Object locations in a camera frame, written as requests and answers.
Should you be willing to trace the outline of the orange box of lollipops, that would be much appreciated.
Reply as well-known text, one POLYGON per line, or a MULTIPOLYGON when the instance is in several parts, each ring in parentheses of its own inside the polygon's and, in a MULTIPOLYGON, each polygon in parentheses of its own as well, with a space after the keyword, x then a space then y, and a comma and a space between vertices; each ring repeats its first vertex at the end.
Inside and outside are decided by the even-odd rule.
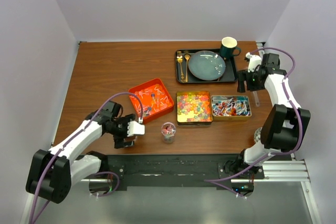
POLYGON ((174 109, 174 101, 159 78, 135 86, 129 89, 129 92, 135 94, 142 103, 140 106, 134 96, 129 96, 137 115, 140 116, 143 113, 144 124, 158 119, 174 109))

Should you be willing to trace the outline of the clear glass jar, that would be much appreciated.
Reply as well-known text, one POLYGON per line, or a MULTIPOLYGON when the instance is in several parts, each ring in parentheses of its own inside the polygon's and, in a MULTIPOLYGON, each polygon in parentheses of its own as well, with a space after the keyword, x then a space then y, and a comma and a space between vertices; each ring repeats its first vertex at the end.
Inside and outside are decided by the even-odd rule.
POLYGON ((172 144, 175 140, 176 126, 171 122, 166 122, 161 127, 162 140, 166 144, 172 144))

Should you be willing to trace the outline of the clear plastic scoop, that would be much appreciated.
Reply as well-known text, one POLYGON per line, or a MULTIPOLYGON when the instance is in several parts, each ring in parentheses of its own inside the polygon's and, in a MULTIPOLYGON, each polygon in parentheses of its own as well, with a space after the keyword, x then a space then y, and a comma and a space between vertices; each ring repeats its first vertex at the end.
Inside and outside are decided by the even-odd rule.
POLYGON ((260 107, 260 100, 257 91, 253 91, 252 94, 254 96, 256 107, 260 107))

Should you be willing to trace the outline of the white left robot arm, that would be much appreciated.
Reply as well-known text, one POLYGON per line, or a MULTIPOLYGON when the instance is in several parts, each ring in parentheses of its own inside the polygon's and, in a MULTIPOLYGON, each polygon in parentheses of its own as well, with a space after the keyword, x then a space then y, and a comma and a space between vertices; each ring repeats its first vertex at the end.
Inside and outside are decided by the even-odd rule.
POLYGON ((80 154, 94 141, 111 134, 114 148, 131 147, 134 137, 145 134, 142 119, 135 114, 119 117, 122 106, 108 101, 90 113, 65 140, 49 150, 38 150, 32 158, 26 191, 54 203, 61 203, 71 187, 82 179, 95 175, 105 177, 110 171, 106 155, 90 151, 80 154))

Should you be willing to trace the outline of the gold tin of lollipops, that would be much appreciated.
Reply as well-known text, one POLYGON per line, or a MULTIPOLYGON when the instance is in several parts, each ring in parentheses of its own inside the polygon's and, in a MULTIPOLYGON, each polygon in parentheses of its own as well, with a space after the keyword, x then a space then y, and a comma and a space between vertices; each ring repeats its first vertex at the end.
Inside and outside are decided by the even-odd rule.
POLYGON ((248 96, 212 95, 212 116, 214 121, 246 121, 252 112, 248 96))

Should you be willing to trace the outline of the black tin of star candies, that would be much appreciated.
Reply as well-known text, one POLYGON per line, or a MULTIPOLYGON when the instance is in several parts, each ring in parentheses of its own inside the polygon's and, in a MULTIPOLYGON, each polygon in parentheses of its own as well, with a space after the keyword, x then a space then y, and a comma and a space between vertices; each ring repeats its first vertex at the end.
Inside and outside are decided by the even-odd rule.
POLYGON ((210 126, 213 121, 210 93, 177 92, 176 119, 179 126, 210 126))

